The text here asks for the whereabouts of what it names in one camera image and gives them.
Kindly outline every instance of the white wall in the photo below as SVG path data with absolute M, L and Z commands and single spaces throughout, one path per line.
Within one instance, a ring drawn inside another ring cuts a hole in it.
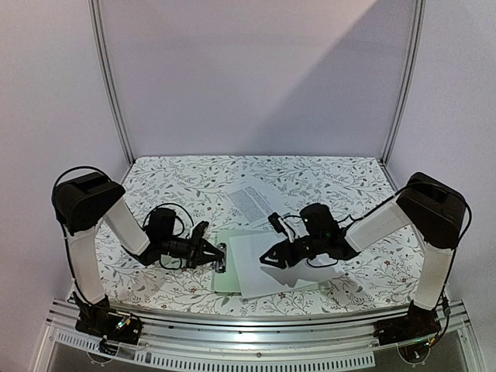
M 412 89 L 389 169 L 462 192 L 474 222 L 450 279 L 496 370 L 496 2 L 427 2 Z
M 62 171 L 121 178 L 88 2 L 0 3 L 0 370 L 26 372 L 54 297 L 70 283 L 50 205 Z
M 381 155 L 414 0 L 105 0 L 135 154 Z

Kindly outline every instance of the floral pattern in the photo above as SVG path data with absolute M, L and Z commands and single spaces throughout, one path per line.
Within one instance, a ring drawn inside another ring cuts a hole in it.
M 195 222 L 210 222 L 206 237 L 214 242 L 220 229 L 247 229 L 222 188 L 248 176 L 272 184 L 294 213 L 320 202 L 329 205 L 338 220 L 361 216 L 393 192 L 373 158 L 143 157 L 124 182 L 125 199 L 139 223 L 153 207 L 178 203 Z M 188 228 L 188 218 L 179 209 L 177 213 Z M 267 223 L 260 229 L 270 226 Z M 140 265 L 105 223 L 98 232 L 96 249 L 102 283 L 112 301 L 237 316 L 355 312 L 403 305 L 415 293 L 423 260 L 413 232 L 404 228 L 356 259 L 341 262 L 345 274 L 340 277 L 306 290 L 247 301 L 238 294 L 213 292 L 209 265 L 194 270 L 165 270 L 158 263 Z

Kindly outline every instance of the white sheet of paper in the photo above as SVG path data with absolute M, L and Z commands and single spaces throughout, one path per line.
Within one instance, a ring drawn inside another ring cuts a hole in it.
M 283 270 L 261 264 L 259 257 L 283 239 L 282 234 L 275 232 L 237 236 L 229 239 L 243 298 L 256 298 L 293 291 L 343 274 L 343 269 L 339 263 L 333 267 L 315 269 L 308 266 L 303 260 L 296 266 Z M 322 265 L 332 262 L 334 260 L 324 256 L 313 260 L 312 264 Z
M 240 182 L 225 187 L 224 192 L 239 209 L 250 228 L 264 224 L 274 212 L 279 215 L 290 212 L 281 195 L 272 186 L 255 177 L 245 177 Z

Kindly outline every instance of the slotted vent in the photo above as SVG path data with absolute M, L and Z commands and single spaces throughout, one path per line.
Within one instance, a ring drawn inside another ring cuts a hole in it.
M 92 337 L 58 330 L 57 342 L 76 349 L 98 352 L 98 341 Z M 375 367 L 373 353 L 305 362 L 217 362 L 177 358 L 149 351 L 136 351 L 134 363 L 178 372 L 340 372 Z

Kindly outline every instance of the floral tablecloth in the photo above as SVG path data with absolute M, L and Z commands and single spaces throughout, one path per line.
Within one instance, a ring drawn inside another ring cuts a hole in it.
M 125 199 L 139 223 L 156 205 L 183 205 L 195 222 L 210 222 L 206 237 L 220 229 L 248 229 L 222 191 L 243 177 L 273 185 L 294 213 L 306 205 L 329 205 L 336 219 L 361 216 L 392 194 L 373 158 L 354 157 L 143 157 L 124 187 Z M 177 210 L 188 223 L 188 218 Z M 96 239 L 99 269 L 111 301 L 181 312 L 223 315 L 303 315 L 354 312 L 404 305 L 413 297 L 422 266 L 422 250 L 409 228 L 397 231 L 340 263 L 345 274 L 319 288 L 244 300 L 212 291 L 209 265 L 165 270 L 144 267 L 122 249 L 104 223 Z

